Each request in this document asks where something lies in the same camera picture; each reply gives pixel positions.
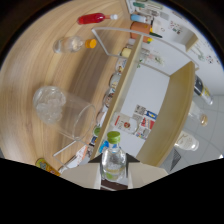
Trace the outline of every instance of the yellow object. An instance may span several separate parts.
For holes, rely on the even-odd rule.
[[[128,58],[129,55],[131,54],[131,49],[129,48],[123,48],[122,52],[121,52],[121,56]]]
[[[85,46],[86,48],[95,48],[97,41],[95,39],[89,39],[86,41]]]
[[[38,159],[36,164],[37,167],[41,168],[42,170],[45,170],[49,173],[52,173],[56,176],[60,176],[61,174],[55,170],[52,166],[50,166],[45,159]]]
[[[148,38],[147,42],[149,43],[149,42],[151,42],[151,41],[153,41],[153,39],[152,39],[151,37]]]

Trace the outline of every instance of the green bottle cap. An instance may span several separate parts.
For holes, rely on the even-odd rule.
[[[107,141],[110,144],[117,144],[121,140],[120,132],[118,131],[110,131],[107,133]]]
[[[100,133],[100,127],[96,126],[93,130],[93,134],[98,137],[99,133]]]
[[[136,7],[145,8],[145,5],[142,4],[142,3],[133,2],[133,5],[136,6]]]

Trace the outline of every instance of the red liquid bottle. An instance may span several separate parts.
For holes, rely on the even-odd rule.
[[[100,23],[105,19],[117,19],[118,16],[114,15],[104,15],[103,13],[94,13],[89,15],[80,16],[77,20],[79,25],[90,24],[90,23]]]

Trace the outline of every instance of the glass beaker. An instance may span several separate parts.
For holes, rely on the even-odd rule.
[[[39,88],[33,97],[38,117],[73,140],[81,140],[95,122],[95,107],[56,86]]]

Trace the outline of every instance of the wooden countertop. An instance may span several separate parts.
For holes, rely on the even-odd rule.
[[[118,20],[80,26],[79,16],[102,12],[118,14]],[[34,165],[44,157],[54,168],[52,155],[72,140],[46,126],[32,105],[35,91],[45,85],[58,86],[92,103],[98,112],[115,71],[117,58],[108,57],[98,43],[95,49],[55,54],[53,43],[64,36],[95,38],[91,28],[130,28],[125,0],[76,0],[60,5],[34,22],[9,52],[0,73],[0,147],[6,159]],[[127,43],[128,33],[99,32],[109,50],[118,53]],[[81,145],[73,145],[61,156],[62,162],[75,155]]]

